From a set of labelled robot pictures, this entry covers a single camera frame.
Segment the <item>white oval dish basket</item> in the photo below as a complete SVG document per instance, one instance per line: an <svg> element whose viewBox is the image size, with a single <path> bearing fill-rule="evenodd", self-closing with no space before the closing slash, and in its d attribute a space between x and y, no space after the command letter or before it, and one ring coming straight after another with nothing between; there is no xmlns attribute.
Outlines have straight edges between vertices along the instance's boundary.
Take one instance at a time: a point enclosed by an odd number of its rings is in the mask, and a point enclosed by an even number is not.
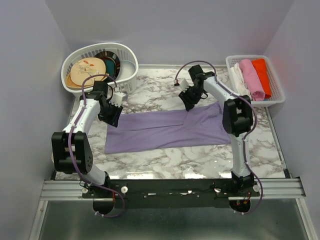
<svg viewBox="0 0 320 240"><path fill-rule="evenodd" d="M67 86L67 78L70 75L72 66L81 59L94 57L104 51L114 53L119 59L119 75L115 79L119 90L127 94L133 93L137 88L137 73L139 69L137 57L129 47L115 42L92 44L72 52L64 60L61 67L60 77L64 89L78 99L81 95L81 88Z"/></svg>

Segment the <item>purple t shirt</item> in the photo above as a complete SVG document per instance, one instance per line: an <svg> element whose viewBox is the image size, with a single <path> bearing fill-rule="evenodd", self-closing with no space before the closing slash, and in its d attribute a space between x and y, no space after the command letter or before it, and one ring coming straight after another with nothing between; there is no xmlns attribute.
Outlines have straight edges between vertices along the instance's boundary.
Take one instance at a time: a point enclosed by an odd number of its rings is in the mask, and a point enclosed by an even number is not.
<svg viewBox="0 0 320 240"><path fill-rule="evenodd" d="M227 145L219 103L190 111L167 110L122 114L118 127L108 126L105 154L135 153L165 148Z"/></svg>

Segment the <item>white rectangular tray basket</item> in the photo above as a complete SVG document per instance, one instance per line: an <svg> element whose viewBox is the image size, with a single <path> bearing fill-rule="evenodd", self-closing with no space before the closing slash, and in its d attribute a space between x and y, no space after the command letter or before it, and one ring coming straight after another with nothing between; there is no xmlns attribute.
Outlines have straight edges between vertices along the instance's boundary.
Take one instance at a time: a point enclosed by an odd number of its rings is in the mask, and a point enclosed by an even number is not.
<svg viewBox="0 0 320 240"><path fill-rule="evenodd" d="M231 89L248 96L255 107L281 104L286 97L280 80L268 57L264 55L231 55L225 59Z"/></svg>

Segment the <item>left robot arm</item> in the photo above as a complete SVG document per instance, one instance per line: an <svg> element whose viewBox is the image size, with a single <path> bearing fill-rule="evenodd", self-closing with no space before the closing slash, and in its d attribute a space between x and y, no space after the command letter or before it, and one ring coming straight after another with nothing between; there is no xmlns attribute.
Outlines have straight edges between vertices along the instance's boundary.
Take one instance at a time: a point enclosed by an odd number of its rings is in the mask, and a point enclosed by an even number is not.
<svg viewBox="0 0 320 240"><path fill-rule="evenodd" d="M94 185L93 191L101 198L110 194L110 177L94 164L88 133L95 118L116 128L125 97L106 82L95 82L92 91L83 91L80 95L78 109L70 123L51 137L55 170L77 173L85 183Z"/></svg>

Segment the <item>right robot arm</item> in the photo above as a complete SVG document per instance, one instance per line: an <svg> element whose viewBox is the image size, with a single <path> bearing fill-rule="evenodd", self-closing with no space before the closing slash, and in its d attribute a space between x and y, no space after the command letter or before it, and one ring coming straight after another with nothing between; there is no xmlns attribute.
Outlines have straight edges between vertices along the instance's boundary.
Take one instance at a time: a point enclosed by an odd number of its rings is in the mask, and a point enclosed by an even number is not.
<svg viewBox="0 0 320 240"><path fill-rule="evenodd" d="M178 78L178 74L174 78L174 85L181 88L179 98L187 111L208 94L223 105L222 126L230 137L233 155L230 191L241 196L255 184L255 175L250 168L249 134L257 126L257 114L251 99L247 95L236 94L218 80L215 70L204 72L200 65L194 65L188 73L192 86L186 79Z"/></svg>

